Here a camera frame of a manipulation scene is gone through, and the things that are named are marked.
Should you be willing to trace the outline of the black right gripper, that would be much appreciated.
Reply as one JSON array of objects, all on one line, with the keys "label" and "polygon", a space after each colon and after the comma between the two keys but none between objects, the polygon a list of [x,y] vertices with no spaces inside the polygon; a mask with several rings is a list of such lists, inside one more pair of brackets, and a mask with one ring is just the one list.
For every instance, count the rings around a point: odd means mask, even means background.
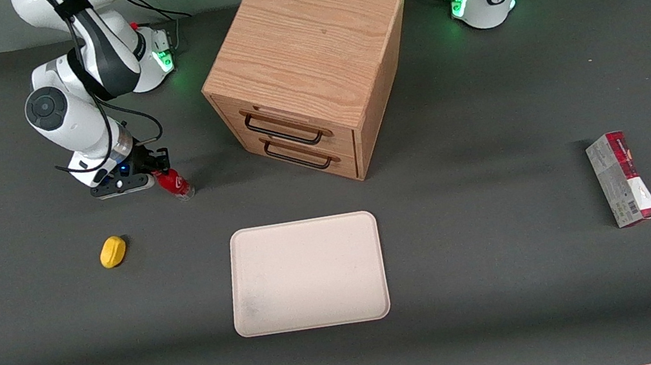
[{"label": "black right gripper", "polygon": [[130,155],[117,165],[115,177],[133,177],[137,174],[153,174],[157,172],[168,172],[170,169],[170,158],[168,148],[157,149],[157,157],[145,146],[132,148]]}]

